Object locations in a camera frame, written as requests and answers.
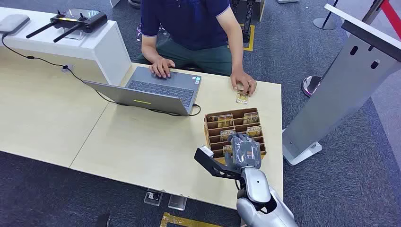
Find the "laptop cable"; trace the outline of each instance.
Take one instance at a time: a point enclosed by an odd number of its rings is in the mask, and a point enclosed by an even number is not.
[[[78,79],[79,81],[81,81],[82,83],[84,83],[85,85],[87,85],[81,78],[75,76],[75,74],[71,71],[71,69],[68,68],[68,65],[54,64],[54,63],[51,63],[51,62],[49,62],[49,61],[46,61],[45,59],[42,59],[42,58],[37,58],[37,57],[34,57],[34,56],[25,56],[25,55],[23,55],[23,54],[18,53],[18,52],[15,51],[15,50],[9,48],[9,47],[4,43],[4,38],[5,38],[7,35],[8,35],[7,33],[3,34],[3,36],[1,37],[1,43],[2,43],[7,49],[9,49],[10,51],[12,51],[12,52],[14,52],[14,53],[18,54],[19,56],[24,57],[24,58],[26,58],[26,59],[30,59],[30,60],[35,60],[35,59],[37,59],[37,60],[44,61],[44,62],[46,62],[46,63],[48,63],[48,64],[50,64],[50,65],[53,65],[53,66],[60,66],[60,67],[62,67],[64,70],[68,70],[76,79]],[[94,89],[94,90],[95,90],[95,92],[96,92],[102,99],[106,100],[106,101],[109,102],[109,103],[114,103],[114,104],[117,104],[117,105],[128,106],[128,105],[125,105],[125,104],[122,104],[122,103],[115,102],[115,101],[113,101],[113,100],[109,100],[109,99],[105,98],[102,94],[100,94],[96,89]],[[198,115],[198,114],[201,112],[201,107],[200,107],[198,104],[195,104],[195,103],[194,103],[194,104],[192,104],[192,106],[198,107],[198,108],[199,108],[199,111],[198,111],[197,113],[195,113],[195,114],[190,114],[189,116],[191,116],[191,117],[192,117],[192,116],[196,116],[196,115]],[[156,112],[156,113],[167,114],[167,115],[170,115],[170,116],[183,116],[183,115],[181,115],[181,114],[169,113],[169,112],[165,112],[165,111],[161,111],[161,110],[154,110],[154,109],[147,109],[147,110],[150,110],[150,111],[153,111],[153,112]]]

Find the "silver robot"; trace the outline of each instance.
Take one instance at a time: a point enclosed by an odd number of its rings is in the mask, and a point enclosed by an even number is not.
[[[294,215],[269,186],[262,164],[259,143],[247,135],[230,135],[232,155],[225,154],[226,165],[213,159],[206,146],[196,150],[195,160],[212,176],[238,180],[237,211],[249,227],[298,227]]]

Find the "man's arm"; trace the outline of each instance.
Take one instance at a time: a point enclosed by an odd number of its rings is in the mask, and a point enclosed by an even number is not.
[[[231,7],[218,15],[217,21],[220,23],[228,37],[228,45],[230,46],[231,58],[233,62],[231,72],[231,83],[233,88],[237,89],[237,82],[241,82],[244,86],[244,93],[249,92],[252,95],[256,89],[256,81],[244,72],[242,60],[244,54],[244,43],[242,40],[242,29],[234,16]]]
[[[149,70],[159,77],[170,77],[169,66],[175,67],[175,64],[170,59],[165,59],[156,51],[156,37],[142,36],[142,54],[152,63],[149,65]]]
[[[170,77],[168,67],[175,67],[175,64],[172,60],[164,59],[156,50],[157,33],[160,26],[160,21],[154,10],[154,4],[156,3],[155,0],[143,0],[140,3],[142,54],[152,63],[152,65],[149,65],[149,70],[159,77],[166,78]]]

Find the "laptop keyboard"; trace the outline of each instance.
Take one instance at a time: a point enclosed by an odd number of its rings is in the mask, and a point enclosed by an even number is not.
[[[164,86],[160,84],[151,84],[135,80],[131,80],[127,88],[155,93],[158,95],[177,97],[181,100],[185,107],[189,107],[189,105],[191,104],[191,99],[194,92],[194,90]]]

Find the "person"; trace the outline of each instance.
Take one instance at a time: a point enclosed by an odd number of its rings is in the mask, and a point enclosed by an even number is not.
[[[161,24],[170,37],[156,47]],[[229,0],[142,0],[141,33],[142,54],[134,62],[149,64],[159,77],[193,63],[230,76],[235,90],[240,82],[244,94],[254,93],[257,83],[244,72],[242,30]]]

